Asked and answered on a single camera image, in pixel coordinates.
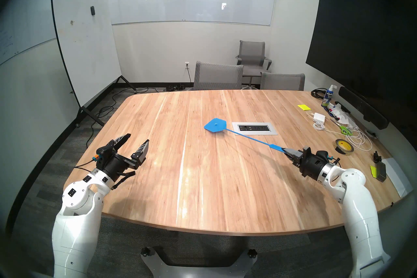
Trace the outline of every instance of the white power adapter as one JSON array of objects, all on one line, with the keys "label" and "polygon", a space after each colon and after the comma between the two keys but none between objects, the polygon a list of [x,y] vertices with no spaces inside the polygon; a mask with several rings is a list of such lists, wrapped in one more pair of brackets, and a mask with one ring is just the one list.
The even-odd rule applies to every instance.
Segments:
[{"label": "white power adapter", "polygon": [[320,122],[321,124],[324,124],[324,120],[326,119],[326,117],[320,113],[314,113],[313,119],[316,122]]}]

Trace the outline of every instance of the gray carpet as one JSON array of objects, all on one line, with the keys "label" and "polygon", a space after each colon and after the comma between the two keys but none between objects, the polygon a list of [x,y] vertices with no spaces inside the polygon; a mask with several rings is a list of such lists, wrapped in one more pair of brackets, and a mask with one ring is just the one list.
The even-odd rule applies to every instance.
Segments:
[{"label": "gray carpet", "polygon": [[[112,105],[111,97],[118,91],[114,89],[93,112]],[[133,90],[128,89],[115,96],[114,111],[130,95]],[[102,120],[107,121],[114,111]],[[65,140],[40,173],[20,209],[12,240],[28,255],[29,265],[37,272],[53,276],[51,233],[62,205],[62,187],[86,150],[92,123],[86,117]],[[94,138],[101,126],[95,124],[93,128]],[[258,261],[246,275],[248,278],[344,278],[352,268],[352,253],[343,227],[309,234],[233,237],[168,231],[103,216],[88,276],[152,277],[140,258],[144,246],[153,246],[169,265],[200,266],[229,266],[244,249],[254,248]]]}]

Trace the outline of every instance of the gray mesh chair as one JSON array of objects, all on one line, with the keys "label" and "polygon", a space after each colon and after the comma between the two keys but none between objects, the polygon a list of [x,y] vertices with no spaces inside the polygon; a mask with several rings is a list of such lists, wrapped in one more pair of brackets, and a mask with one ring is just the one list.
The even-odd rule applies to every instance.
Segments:
[{"label": "gray mesh chair", "polygon": [[304,91],[304,74],[273,74],[262,72],[261,90]]},{"label": "gray mesh chair", "polygon": [[239,90],[243,66],[196,63],[193,90]]},{"label": "gray mesh chair", "polygon": [[[272,60],[265,57],[265,43],[254,41],[240,41],[239,55],[236,56],[237,64],[243,65],[243,77],[250,77],[249,86],[242,89],[252,89],[252,78],[261,77],[261,72],[268,70]],[[264,60],[268,61],[268,67],[264,69]]]}]

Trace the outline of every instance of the soundbar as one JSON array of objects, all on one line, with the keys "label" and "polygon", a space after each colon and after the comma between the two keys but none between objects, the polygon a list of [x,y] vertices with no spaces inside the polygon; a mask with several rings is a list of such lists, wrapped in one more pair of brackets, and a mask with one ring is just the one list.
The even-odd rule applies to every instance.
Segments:
[{"label": "soundbar", "polygon": [[389,121],[386,117],[384,117],[381,113],[370,106],[364,99],[353,93],[351,90],[342,86],[339,89],[339,96],[352,104],[354,108],[356,108],[364,115],[365,121],[372,122],[378,129],[382,130],[388,126]]}]

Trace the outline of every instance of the scissors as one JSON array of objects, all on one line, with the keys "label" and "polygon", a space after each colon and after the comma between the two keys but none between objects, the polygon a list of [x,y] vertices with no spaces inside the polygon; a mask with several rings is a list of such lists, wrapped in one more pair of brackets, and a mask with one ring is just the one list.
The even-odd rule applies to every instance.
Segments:
[{"label": "scissors", "polygon": [[347,127],[345,127],[345,126],[341,125],[340,123],[338,123],[338,122],[334,121],[333,119],[330,119],[330,120],[332,120],[332,122],[336,123],[336,125],[337,125],[337,126],[340,128],[340,130],[342,131],[342,134],[344,134],[344,135],[352,135],[352,131],[351,131],[351,130],[349,130]]}]

